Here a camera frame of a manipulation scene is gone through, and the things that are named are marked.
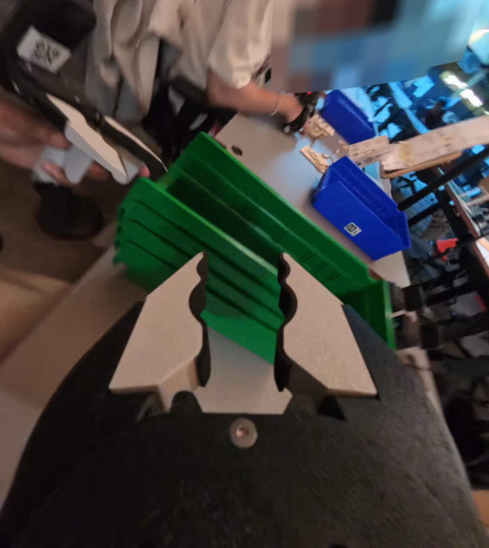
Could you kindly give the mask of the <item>grey desk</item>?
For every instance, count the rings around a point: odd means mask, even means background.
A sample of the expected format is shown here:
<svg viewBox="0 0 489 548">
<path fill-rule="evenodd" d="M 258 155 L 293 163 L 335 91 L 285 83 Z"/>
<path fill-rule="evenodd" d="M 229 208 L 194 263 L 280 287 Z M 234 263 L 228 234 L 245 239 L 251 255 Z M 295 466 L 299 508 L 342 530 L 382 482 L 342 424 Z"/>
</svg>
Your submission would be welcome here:
<svg viewBox="0 0 489 548">
<path fill-rule="evenodd" d="M 243 164 L 289 203 L 326 230 L 373 272 L 404 288 L 411 284 L 403 254 L 372 261 L 309 203 L 309 192 L 320 174 L 299 150 L 306 139 L 284 137 L 266 122 L 238 116 L 221 130 L 218 141 L 243 150 Z M 145 297 L 145 292 L 113 266 L 108 250 L 72 287 L 56 297 L 0 364 L 0 509 L 10 489 L 24 447 L 49 399 L 70 368 L 111 327 Z M 281 412 L 289 393 L 268 387 L 267 361 L 211 332 L 213 380 L 198 391 L 205 410 Z"/>
</svg>

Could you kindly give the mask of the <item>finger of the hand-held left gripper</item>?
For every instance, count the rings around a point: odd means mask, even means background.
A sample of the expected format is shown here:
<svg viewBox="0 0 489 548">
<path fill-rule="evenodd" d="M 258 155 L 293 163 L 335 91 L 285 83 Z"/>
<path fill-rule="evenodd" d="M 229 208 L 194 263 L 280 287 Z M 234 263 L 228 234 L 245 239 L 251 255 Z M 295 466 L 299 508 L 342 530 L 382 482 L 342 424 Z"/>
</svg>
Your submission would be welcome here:
<svg viewBox="0 0 489 548">
<path fill-rule="evenodd" d="M 70 142 L 67 149 L 47 147 L 47 162 L 61 168 L 72 184 L 80 183 L 93 163 L 105 168 L 121 185 L 140 174 L 140 161 L 105 141 L 77 108 L 51 94 L 47 94 L 47 100 L 62 114 L 63 133 Z"/>
<path fill-rule="evenodd" d="M 117 146 L 120 154 L 124 151 L 139 161 L 149 176 L 162 176 L 168 171 L 164 161 L 149 146 L 111 117 L 99 114 L 98 128 L 102 136 Z"/>
</svg>

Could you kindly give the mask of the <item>blue plastic bin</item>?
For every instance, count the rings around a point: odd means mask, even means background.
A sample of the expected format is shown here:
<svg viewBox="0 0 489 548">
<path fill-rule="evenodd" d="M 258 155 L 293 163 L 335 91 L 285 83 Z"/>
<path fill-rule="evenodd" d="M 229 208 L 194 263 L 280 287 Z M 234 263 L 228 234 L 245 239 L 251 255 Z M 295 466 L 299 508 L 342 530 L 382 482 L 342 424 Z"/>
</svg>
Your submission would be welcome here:
<svg viewBox="0 0 489 548">
<path fill-rule="evenodd" d="M 377 136 L 364 112 L 340 90 L 326 95 L 318 113 L 350 145 Z"/>
<path fill-rule="evenodd" d="M 372 260 L 407 250 L 407 217 L 390 195 L 348 157 L 329 166 L 312 206 Z"/>
</svg>

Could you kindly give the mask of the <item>tan wooden part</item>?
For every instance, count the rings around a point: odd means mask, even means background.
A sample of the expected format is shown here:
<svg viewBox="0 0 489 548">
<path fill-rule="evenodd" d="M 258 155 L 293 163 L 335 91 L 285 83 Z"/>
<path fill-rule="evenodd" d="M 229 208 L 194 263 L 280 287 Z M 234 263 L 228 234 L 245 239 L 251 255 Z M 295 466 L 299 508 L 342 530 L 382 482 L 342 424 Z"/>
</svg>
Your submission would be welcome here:
<svg viewBox="0 0 489 548">
<path fill-rule="evenodd" d="M 312 115 L 303 127 L 303 134 L 313 140 L 332 137 L 335 133 L 335 129 L 318 113 Z"/>
<path fill-rule="evenodd" d="M 316 152 L 310 145 L 304 146 L 300 153 L 315 167 L 316 171 L 323 175 L 334 163 L 331 155 Z"/>
</svg>

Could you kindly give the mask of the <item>tan instruction board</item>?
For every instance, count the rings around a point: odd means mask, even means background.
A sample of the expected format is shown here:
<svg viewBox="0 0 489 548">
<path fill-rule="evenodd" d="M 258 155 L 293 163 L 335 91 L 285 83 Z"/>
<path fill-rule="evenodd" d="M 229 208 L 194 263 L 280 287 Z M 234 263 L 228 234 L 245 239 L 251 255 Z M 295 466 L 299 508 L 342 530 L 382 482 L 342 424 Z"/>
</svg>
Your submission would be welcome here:
<svg viewBox="0 0 489 548">
<path fill-rule="evenodd" d="M 359 168 L 380 164 L 383 179 L 437 167 L 475 146 L 489 145 L 489 115 L 454 123 L 405 141 L 389 143 L 385 136 L 350 145 L 347 156 Z"/>
</svg>

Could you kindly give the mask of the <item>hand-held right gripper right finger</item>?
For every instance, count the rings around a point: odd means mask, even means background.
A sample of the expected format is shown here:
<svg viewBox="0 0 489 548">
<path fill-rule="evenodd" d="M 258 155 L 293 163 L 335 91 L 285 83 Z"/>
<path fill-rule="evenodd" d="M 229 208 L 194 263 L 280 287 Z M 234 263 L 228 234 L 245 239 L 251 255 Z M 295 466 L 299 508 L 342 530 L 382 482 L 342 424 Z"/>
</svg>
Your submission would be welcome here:
<svg viewBox="0 0 489 548">
<path fill-rule="evenodd" d="M 279 392 L 311 398 L 374 398 L 378 390 L 344 304 L 284 252 L 278 258 L 279 309 L 273 374 Z"/>
</svg>

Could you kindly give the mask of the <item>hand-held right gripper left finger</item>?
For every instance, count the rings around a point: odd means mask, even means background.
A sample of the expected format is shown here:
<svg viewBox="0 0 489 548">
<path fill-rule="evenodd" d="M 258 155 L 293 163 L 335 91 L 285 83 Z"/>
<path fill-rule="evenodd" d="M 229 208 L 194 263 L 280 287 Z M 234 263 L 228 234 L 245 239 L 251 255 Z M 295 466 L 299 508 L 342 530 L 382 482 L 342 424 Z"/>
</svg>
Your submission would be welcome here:
<svg viewBox="0 0 489 548">
<path fill-rule="evenodd" d="M 149 393 L 162 412 L 180 392 L 205 387 L 211 375 L 206 308 L 208 254 L 201 251 L 149 293 L 108 388 Z"/>
</svg>

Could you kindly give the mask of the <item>person's left hand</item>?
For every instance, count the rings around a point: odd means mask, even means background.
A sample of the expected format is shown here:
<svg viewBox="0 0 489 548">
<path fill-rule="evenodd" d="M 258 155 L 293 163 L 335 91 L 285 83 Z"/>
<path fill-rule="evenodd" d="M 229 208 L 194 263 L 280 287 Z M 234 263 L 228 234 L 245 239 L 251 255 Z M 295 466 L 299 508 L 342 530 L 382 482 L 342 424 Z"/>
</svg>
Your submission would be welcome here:
<svg viewBox="0 0 489 548">
<path fill-rule="evenodd" d="M 39 113 L 12 101 L 0 100 L 0 159 L 9 165 L 33 170 L 44 149 L 67 149 L 64 133 Z"/>
</svg>

